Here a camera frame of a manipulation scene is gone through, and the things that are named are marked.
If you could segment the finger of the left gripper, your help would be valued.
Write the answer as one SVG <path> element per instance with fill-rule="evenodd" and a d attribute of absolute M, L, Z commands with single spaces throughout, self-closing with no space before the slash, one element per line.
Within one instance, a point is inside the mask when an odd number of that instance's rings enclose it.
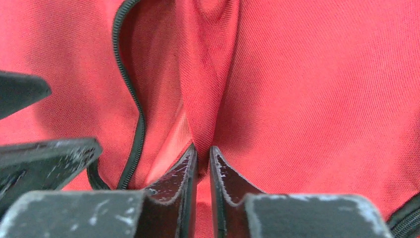
<path fill-rule="evenodd" d="M 0 213 L 33 190 L 60 190 L 98 159 L 95 138 L 48 140 L 0 148 Z"/>
<path fill-rule="evenodd" d="M 0 72 L 0 118 L 4 119 L 51 95 L 48 83 L 39 76 Z"/>

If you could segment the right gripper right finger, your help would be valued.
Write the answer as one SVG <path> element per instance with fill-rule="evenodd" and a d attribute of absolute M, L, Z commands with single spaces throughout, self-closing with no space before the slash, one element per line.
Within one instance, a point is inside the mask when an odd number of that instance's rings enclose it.
<path fill-rule="evenodd" d="M 269 194 L 210 149 L 213 228 L 217 238 L 389 238 L 377 208 L 348 194 Z"/>

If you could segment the red backpack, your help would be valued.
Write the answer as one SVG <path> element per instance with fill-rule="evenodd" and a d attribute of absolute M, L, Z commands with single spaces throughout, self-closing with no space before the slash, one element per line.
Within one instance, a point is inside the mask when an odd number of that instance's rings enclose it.
<path fill-rule="evenodd" d="M 269 193 L 360 194 L 387 220 L 420 194 L 417 0 L 3 0 L 0 67 L 52 89 L 2 144 L 100 141 L 66 190 L 141 189 L 194 145 L 197 238 L 214 145 Z"/>

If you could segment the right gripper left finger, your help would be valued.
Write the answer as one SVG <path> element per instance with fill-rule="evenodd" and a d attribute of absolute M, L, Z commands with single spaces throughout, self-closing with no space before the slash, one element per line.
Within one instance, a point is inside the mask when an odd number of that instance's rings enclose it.
<path fill-rule="evenodd" d="M 3 238 L 191 238 L 197 150 L 141 190 L 31 191 L 9 208 Z"/>

